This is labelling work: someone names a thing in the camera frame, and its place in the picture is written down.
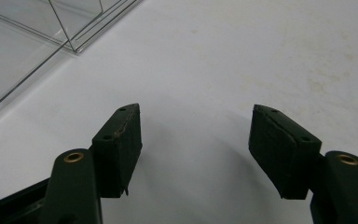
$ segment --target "white table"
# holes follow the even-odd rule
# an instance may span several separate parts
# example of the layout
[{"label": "white table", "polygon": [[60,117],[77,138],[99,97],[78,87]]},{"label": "white table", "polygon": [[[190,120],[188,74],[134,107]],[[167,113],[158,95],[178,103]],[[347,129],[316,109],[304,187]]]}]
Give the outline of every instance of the white table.
[{"label": "white table", "polygon": [[130,196],[104,223],[312,223],[249,153],[254,104],[358,156],[358,1],[144,0],[80,56],[62,52],[0,110],[0,198],[141,106]]}]

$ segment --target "white surface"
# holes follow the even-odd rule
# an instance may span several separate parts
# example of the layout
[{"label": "white surface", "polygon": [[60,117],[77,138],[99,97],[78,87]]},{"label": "white surface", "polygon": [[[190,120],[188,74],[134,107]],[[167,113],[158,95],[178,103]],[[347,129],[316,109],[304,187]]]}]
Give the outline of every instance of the white surface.
[{"label": "white surface", "polygon": [[358,1],[144,0],[0,111],[0,198],[135,102],[144,148],[104,223],[312,223],[250,155],[252,109],[358,156]]}]

